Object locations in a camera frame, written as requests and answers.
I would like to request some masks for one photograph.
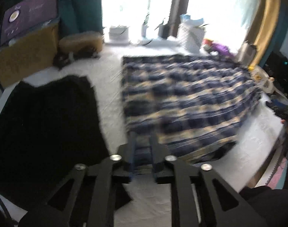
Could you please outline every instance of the black metal frame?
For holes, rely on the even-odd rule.
[[[178,27],[181,22],[180,15],[187,13],[189,0],[172,0],[170,15],[169,15],[169,24],[170,30],[169,34],[176,37],[178,34]]]
[[[129,143],[118,149],[119,156],[116,156],[119,160],[113,160],[110,156],[98,165],[76,165],[42,204],[21,219],[19,227],[69,227],[82,182],[87,177],[94,177],[95,185],[86,226],[113,226],[116,185],[129,183],[132,179],[134,148],[135,134],[130,133]],[[158,184],[171,184],[172,227],[267,226],[265,220],[213,169],[210,169],[210,165],[208,170],[204,170],[171,156],[166,146],[157,143],[155,135],[150,138],[150,148],[155,181]],[[62,210],[51,207],[50,200],[71,179],[74,182],[65,207]],[[196,187],[201,222],[191,184],[195,184]]]

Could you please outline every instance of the bright window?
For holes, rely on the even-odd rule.
[[[156,38],[155,28],[168,21],[172,0],[102,0],[103,26],[129,26],[129,38],[139,39],[149,13],[147,37]]]
[[[191,19],[204,18],[205,37],[236,53],[245,39],[259,0],[189,0]]]

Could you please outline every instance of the checkered blanket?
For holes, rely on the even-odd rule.
[[[212,56],[124,57],[122,88],[139,164],[150,161],[152,131],[188,162],[218,159],[261,97],[246,69]]]

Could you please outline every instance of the bolt head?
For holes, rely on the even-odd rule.
[[[113,161],[119,161],[122,159],[122,156],[119,155],[119,154],[113,154],[110,156],[110,159],[113,160]]]
[[[210,164],[202,164],[201,165],[201,169],[203,171],[210,171],[212,169],[212,165],[210,165]]]
[[[165,157],[165,160],[166,161],[175,161],[175,160],[177,160],[177,158],[174,155],[167,155]]]
[[[82,171],[86,168],[86,165],[84,164],[76,164],[75,165],[75,168],[78,170],[78,171]]]

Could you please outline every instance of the fabric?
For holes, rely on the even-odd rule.
[[[250,28],[247,32],[247,35],[244,41],[249,41],[250,43],[254,43],[258,35],[260,25],[262,23],[262,18],[263,18],[264,10],[265,10],[265,4],[266,4],[266,0],[259,0],[259,4],[255,13],[254,19],[250,25]]]
[[[259,64],[268,48],[277,25],[280,2],[281,0],[265,0],[265,8],[263,11],[259,31],[253,42],[257,47],[257,53],[249,66],[249,70],[253,70],[254,67]]]
[[[20,82],[12,91],[0,114],[0,194],[12,203],[30,210],[75,164],[108,156],[86,77],[37,88]],[[117,207],[130,200],[122,185],[117,192]]]
[[[80,32],[102,31],[102,0],[72,0]]]
[[[268,227],[288,227],[288,190],[245,187],[240,195],[263,217]]]
[[[288,8],[282,2],[280,5],[280,9],[279,9],[279,17],[278,17],[277,25],[275,27],[275,31],[272,35],[272,38],[269,42],[269,45],[263,57],[259,61],[260,67],[263,67],[265,65],[267,59],[269,58],[272,52],[275,52],[276,54],[281,55],[280,49],[287,35],[287,31],[288,31]]]
[[[72,0],[58,0],[58,10],[61,18],[60,37],[79,33]]]
[[[149,163],[151,132],[188,162],[218,159],[261,97],[247,70],[212,56],[124,57],[122,87],[139,164]]]
[[[288,168],[288,160],[283,157],[274,175],[268,182],[267,186],[271,189],[282,189],[284,186],[286,172]]]

